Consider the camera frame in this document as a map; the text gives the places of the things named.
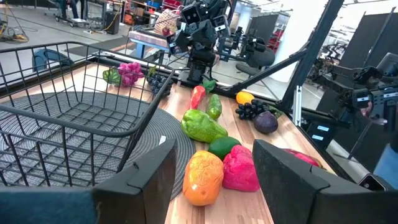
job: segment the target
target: red pepper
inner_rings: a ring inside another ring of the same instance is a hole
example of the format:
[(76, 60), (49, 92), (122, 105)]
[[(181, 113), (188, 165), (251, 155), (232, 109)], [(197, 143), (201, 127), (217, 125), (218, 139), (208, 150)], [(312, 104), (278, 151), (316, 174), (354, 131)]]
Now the red pepper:
[(197, 109), (201, 100), (204, 99), (206, 95), (206, 89), (203, 86), (196, 86), (192, 90), (192, 96), (190, 100), (190, 109)]

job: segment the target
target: green bell pepper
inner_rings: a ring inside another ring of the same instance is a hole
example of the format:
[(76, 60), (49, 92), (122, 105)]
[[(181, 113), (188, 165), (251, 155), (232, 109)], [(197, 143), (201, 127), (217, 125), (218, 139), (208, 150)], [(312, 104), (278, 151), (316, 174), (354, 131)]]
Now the green bell pepper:
[(182, 131), (190, 138), (211, 143), (228, 136), (228, 132), (209, 115), (200, 110), (188, 110), (181, 120)]
[(221, 105), (220, 98), (217, 94), (213, 94), (209, 100), (206, 113), (215, 121), (220, 117), (223, 112), (223, 105)]

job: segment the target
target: black wire basket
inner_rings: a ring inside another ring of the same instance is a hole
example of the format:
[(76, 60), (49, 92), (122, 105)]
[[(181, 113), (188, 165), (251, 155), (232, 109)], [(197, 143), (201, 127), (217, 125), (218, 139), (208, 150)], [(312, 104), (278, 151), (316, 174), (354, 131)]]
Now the black wire basket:
[[(85, 55), (70, 53), (72, 47)], [(21, 63), (30, 56), (32, 66)], [(150, 68), (166, 82), (174, 74), (170, 67), (78, 42), (0, 50), (0, 58), (5, 186), (94, 186), (120, 172), (167, 89), (151, 92)], [(140, 63), (145, 77), (133, 85), (122, 78), (109, 84), (102, 72), (121, 62)]]

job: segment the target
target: pink grapes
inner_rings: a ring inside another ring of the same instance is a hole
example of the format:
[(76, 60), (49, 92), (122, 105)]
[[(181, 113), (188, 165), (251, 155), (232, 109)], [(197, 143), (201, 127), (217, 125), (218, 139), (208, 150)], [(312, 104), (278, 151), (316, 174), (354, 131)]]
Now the pink grapes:
[(119, 68), (119, 75), (122, 78), (122, 86), (132, 86), (139, 78), (144, 78), (144, 74), (141, 72), (141, 66), (139, 63), (122, 63)]

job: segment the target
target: bag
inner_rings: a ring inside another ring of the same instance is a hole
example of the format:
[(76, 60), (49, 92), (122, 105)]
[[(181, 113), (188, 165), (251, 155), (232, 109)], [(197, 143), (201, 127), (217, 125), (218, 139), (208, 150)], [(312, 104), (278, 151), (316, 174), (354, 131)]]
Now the bag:
[(156, 21), (155, 32), (158, 34), (163, 34), (163, 28), (167, 27), (170, 29), (170, 32), (172, 34), (175, 33), (177, 31), (178, 19), (178, 14), (176, 12), (177, 10), (171, 11), (170, 9), (166, 9), (165, 11), (163, 11)]

